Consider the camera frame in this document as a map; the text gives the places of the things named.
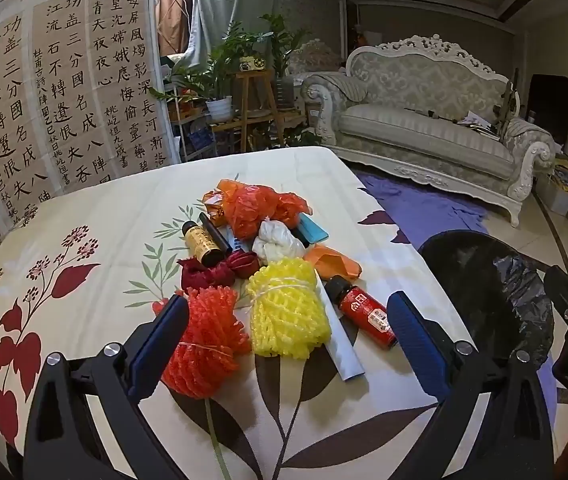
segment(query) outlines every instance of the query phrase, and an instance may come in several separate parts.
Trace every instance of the sofa armrest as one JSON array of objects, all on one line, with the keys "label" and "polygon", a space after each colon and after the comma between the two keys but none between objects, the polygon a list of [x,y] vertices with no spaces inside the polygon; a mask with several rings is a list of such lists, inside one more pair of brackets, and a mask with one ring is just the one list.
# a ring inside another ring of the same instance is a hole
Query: sofa armrest
[{"label": "sofa armrest", "polygon": [[503,144],[515,159],[508,196],[524,201],[532,189],[534,173],[548,173],[554,167],[555,142],[546,130],[514,118],[506,128]]},{"label": "sofa armrest", "polygon": [[317,134],[324,144],[337,143],[335,133],[339,131],[339,116],[347,108],[360,103],[366,97],[361,81],[341,73],[317,73],[307,77],[302,86],[306,102],[321,103],[317,123]]}]

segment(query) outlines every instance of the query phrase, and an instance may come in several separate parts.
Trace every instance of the black trash bag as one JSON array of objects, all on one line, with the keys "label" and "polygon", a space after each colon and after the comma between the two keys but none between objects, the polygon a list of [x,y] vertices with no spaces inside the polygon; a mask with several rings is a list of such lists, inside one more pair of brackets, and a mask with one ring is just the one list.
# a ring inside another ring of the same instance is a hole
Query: black trash bag
[{"label": "black trash bag", "polygon": [[554,318],[534,263],[473,231],[435,235],[419,253],[480,351],[508,359],[523,349],[539,369],[552,345]]}]

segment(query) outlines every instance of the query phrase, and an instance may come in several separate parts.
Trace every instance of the red plastic bag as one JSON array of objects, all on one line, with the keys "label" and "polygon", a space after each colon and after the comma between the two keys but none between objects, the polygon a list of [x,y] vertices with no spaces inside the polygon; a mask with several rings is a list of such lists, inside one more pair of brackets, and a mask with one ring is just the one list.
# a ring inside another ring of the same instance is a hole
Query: red plastic bag
[{"label": "red plastic bag", "polygon": [[240,239],[256,236],[266,218],[292,229],[299,223],[299,213],[313,213],[306,200],[295,193],[280,194],[268,186],[248,186],[234,180],[220,180],[217,188],[224,194],[226,221]]}]

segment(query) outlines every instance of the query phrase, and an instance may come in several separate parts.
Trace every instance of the floral tablecloth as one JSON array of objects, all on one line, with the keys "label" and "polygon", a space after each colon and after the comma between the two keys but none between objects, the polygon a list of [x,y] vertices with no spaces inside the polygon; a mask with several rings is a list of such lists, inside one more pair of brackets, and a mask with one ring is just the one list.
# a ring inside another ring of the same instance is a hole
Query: floral tablecloth
[{"label": "floral tablecloth", "polygon": [[[453,340],[470,340],[417,251],[353,173],[326,148],[289,148],[189,162],[128,176],[43,203],[0,247],[0,432],[22,452],[45,356],[95,355],[154,319],[152,304],[179,286],[187,256],[181,225],[203,209],[222,178],[304,197],[326,244],[363,267],[360,286],[381,303],[404,290]],[[248,326],[245,282],[238,319]],[[234,480],[387,479],[432,415],[399,346],[383,351],[349,326],[365,375],[341,381],[328,353],[308,361],[239,358],[240,370],[211,400]],[[115,467],[131,474],[100,403],[91,410]],[[451,468],[463,465],[485,405],[476,409]],[[202,400],[159,384],[141,410],[192,479],[222,478]]]}]

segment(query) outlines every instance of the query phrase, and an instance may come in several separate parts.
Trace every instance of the metal screw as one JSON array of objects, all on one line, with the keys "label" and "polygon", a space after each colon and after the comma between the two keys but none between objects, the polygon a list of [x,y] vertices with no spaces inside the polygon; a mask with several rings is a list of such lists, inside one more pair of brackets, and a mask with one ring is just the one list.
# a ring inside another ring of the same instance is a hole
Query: metal screw
[{"label": "metal screw", "polygon": [[530,356],[525,350],[517,350],[517,353],[515,355],[517,356],[517,359],[519,359],[523,363],[528,363],[530,360]]},{"label": "metal screw", "polygon": [[472,354],[473,348],[472,345],[468,343],[468,341],[458,341],[454,347],[461,355]]},{"label": "metal screw", "polygon": [[118,343],[108,343],[104,347],[104,354],[108,357],[113,357],[119,354],[120,350],[122,350],[122,346],[120,346]]},{"label": "metal screw", "polygon": [[62,356],[60,354],[58,354],[57,352],[53,352],[46,358],[46,363],[51,366],[54,366],[58,364],[61,361],[61,359]]}]

